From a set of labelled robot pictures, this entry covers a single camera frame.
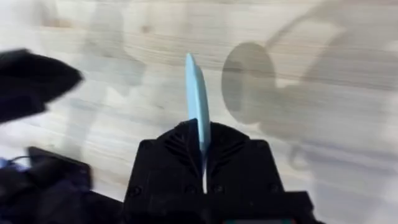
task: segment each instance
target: wooden table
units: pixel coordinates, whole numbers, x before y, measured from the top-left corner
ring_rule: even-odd
[[[184,58],[210,114],[270,142],[287,190],[327,223],[398,221],[398,1],[2,0],[0,46],[79,68],[48,113],[0,127],[0,155],[35,145],[89,163],[122,200],[142,139],[187,119]]]

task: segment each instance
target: screw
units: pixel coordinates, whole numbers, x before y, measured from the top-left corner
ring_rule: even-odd
[[[224,187],[221,185],[216,185],[215,187],[213,187],[213,191],[214,193],[223,193],[224,192]]]
[[[132,188],[132,190],[129,192],[129,196],[130,197],[137,197],[138,195],[140,195],[142,192],[142,188],[135,186]]]
[[[272,193],[276,193],[279,191],[279,186],[277,184],[269,184],[268,189]]]
[[[188,185],[185,187],[185,193],[195,194],[196,192],[197,192],[197,189],[192,185]]]

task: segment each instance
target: blue object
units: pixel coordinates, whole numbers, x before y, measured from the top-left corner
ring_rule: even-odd
[[[206,85],[203,72],[195,63],[192,54],[187,54],[185,61],[185,79],[189,119],[198,120],[199,149],[203,159],[203,170],[206,164],[207,149],[211,141],[210,115],[207,103]]]

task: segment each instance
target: black device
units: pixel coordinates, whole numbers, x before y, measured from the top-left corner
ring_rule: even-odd
[[[2,123],[44,111],[81,76],[20,50],[0,54],[0,80],[8,82],[2,83]],[[140,143],[123,203],[92,191],[89,165],[30,147],[30,167],[16,164],[19,157],[0,163],[0,224],[320,223],[308,193],[284,190],[266,141],[219,123],[210,128],[206,185],[192,119]]]

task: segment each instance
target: black fabric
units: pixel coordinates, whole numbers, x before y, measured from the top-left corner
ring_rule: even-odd
[[[45,111],[82,80],[75,68],[28,50],[0,54],[0,123]]]

